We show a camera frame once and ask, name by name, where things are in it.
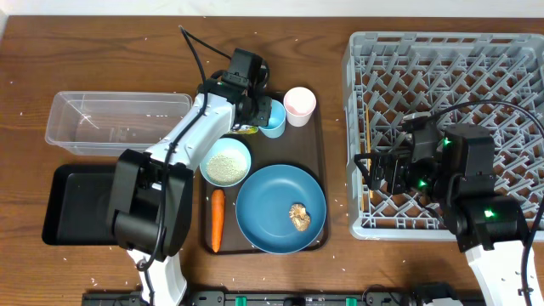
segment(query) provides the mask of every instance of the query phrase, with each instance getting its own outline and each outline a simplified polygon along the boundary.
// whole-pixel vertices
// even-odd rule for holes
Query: gray dish rack
[[[388,196],[362,184],[354,155],[402,147],[402,116],[480,99],[523,106],[542,121],[544,37],[536,34],[356,32],[343,56],[348,137],[348,223],[361,240],[453,241],[415,194]],[[494,131],[496,190],[514,196],[532,224],[544,196],[544,144],[530,120],[497,105],[457,110],[441,128],[476,123]],[[437,209],[438,203],[428,203]],[[539,231],[535,238],[544,241]]]

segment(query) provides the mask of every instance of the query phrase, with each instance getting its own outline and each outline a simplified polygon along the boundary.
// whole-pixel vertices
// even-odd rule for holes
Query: pink cup
[[[283,98],[283,105],[286,108],[287,122],[294,127],[302,127],[312,116],[317,100],[314,93],[307,88],[291,88]]]

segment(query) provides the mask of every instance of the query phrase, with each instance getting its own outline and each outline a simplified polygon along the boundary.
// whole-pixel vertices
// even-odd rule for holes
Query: blue plate
[[[298,231],[289,218],[293,204],[303,204],[311,218]],[[236,219],[244,236],[265,252],[286,254],[307,247],[317,238],[326,216],[323,190],[305,171],[274,165],[255,172],[241,186]]]

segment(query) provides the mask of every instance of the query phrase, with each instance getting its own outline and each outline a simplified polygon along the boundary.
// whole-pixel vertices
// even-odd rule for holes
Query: rice
[[[246,158],[238,151],[227,149],[207,163],[208,177],[218,185],[230,185],[243,179],[247,172]]]

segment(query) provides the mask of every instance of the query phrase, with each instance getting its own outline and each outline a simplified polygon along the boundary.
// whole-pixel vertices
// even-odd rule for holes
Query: orange carrot
[[[215,190],[212,193],[212,249],[218,252],[223,238],[224,224],[224,192]]]

